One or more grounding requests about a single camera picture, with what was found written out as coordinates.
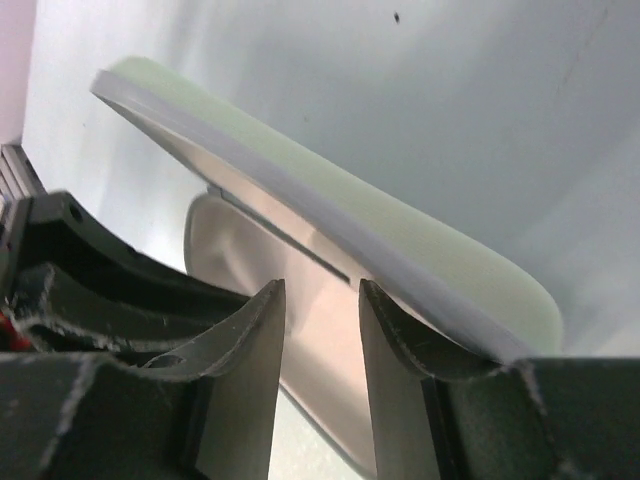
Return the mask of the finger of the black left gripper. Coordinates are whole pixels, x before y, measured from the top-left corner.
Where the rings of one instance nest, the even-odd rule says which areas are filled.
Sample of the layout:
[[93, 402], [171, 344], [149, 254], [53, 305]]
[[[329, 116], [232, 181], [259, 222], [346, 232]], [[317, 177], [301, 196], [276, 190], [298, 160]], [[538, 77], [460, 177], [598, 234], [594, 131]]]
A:
[[247, 300], [136, 251], [68, 192], [1, 217], [1, 310], [33, 349], [171, 350]]

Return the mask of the pale green glasses case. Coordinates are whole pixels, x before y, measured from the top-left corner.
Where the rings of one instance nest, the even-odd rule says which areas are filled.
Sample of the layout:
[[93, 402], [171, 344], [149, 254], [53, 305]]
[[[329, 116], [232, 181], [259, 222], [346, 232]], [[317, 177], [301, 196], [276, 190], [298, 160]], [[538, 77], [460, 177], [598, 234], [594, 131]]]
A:
[[99, 71], [91, 90], [207, 183], [185, 223], [190, 275], [248, 296], [284, 280], [281, 387], [363, 475], [376, 466], [362, 280], [475, 353], [511, 361], [560, 352], [556, 301], [478, 241], [150, 59]]

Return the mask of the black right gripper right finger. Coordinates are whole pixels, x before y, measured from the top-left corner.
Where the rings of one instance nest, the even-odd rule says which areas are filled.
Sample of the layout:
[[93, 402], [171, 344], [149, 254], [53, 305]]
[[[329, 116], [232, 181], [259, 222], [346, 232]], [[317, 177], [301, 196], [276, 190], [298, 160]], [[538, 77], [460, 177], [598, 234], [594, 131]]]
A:
[[635, 479], [635, 358], [475, 355], [364, 280], [359, 320], [381, 479]]

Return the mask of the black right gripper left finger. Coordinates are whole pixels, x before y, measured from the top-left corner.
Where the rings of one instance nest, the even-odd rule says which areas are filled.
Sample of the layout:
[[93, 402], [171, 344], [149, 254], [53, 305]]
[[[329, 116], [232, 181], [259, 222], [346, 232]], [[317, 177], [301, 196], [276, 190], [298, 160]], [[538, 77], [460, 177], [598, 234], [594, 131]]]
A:
[[1, 358], [5, 479], [264, 479], [285, 284], [142, 368], [98, 352]]

